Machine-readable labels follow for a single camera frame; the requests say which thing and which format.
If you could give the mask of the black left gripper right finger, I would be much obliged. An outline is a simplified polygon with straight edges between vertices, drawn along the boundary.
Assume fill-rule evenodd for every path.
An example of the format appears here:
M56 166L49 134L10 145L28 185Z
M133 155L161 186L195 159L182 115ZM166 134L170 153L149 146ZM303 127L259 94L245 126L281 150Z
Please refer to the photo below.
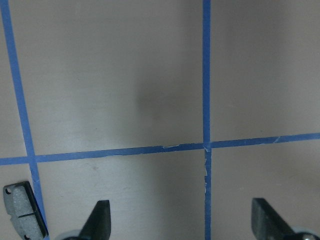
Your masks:
M318 240L311 231L295 231L264 198L251 201L251 230L257 240Z

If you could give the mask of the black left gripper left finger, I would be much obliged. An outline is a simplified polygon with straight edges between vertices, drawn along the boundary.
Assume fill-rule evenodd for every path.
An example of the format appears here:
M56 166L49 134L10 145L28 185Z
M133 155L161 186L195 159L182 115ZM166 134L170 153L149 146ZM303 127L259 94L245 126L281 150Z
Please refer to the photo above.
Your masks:
M110 239L110 201L99 200L77 235L77 231L62 233L57 240L109 240Z

